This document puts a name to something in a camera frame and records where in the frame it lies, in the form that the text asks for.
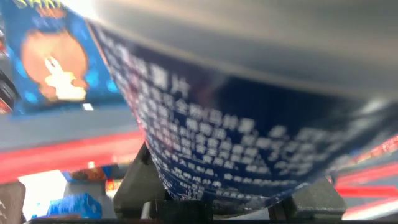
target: packaging label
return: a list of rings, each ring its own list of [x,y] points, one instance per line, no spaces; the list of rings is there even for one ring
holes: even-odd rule
[[[368,100],[256,83],[91,29],[174,199],[273,205],[396,117],[396,105],[368,113]]]

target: blue package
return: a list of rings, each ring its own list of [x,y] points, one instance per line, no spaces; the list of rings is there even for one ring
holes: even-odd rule
[[[21,95],[14,114],[123,102],[84,19],[59,0],[1,4],[14,84]]]
[[[38,204],[37,213],[32,216],[32,219],[69,216],[100,219],[102,217],[102,206],[88,193],[71,195],[60,200]]]

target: gray surface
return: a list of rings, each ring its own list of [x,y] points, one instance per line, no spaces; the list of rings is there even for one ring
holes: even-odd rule
[[[49,114],[22,121],[2,115],[0,127],[0,152],[138,130],[127,106]]]
[[[89,182],[84,184],[68,183],[65,187],[64,197],[73,194],[90,194],[102,206],[102,218],[116,218],[112,200],[106,195],[105,181]]]

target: white light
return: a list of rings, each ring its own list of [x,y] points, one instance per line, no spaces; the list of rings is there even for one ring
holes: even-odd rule
[[[91,105],[91,103],[83,103],[83,109],[84,110],[88,110],[88,111],[93,111],[94,110],[94,108]]]
[[[93,161],[91,161],[91,162],[88,162],[88,168],[94,168],[95,167],[95,165],[94,165],[94,162]]]

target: blurry product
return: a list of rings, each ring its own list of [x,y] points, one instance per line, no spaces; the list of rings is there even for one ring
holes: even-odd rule
[[[112,174],[113,166],[95,167],[74,172],[62,172],[67,182],[79,183],[108,179]]]
[[[25,192],[25,186],[20,182],[0,185],[1,224],[22,223]]]
[[[56,0],[1,1],[1,8],[21,96],[14,114],[123,102],[81,17]]]
[[[62,2],[176,200],[268,207],[398,132],[398,1]]]
[[[90,194],[70,195],[48,203],[38,203],[33,218],[92,218],[102,217],[102,207]]]
[[[0,58],[6,57],[6,37],[4,35],[4,19],[0,12]]]
[[[9,66],[8,61],[3,62],[6,59],[0,60],[2,60],[1,65]],[[14,102],[18,99],[18,94],[14,84],[8,79],[3,69],[0,67],[0,114],[8,114],[12,111]]]
[[[109,197],[114,197],[116,192],[118,191],[123,179],[116,179],[116,180],[107,180],[106,181],[106,195]]]

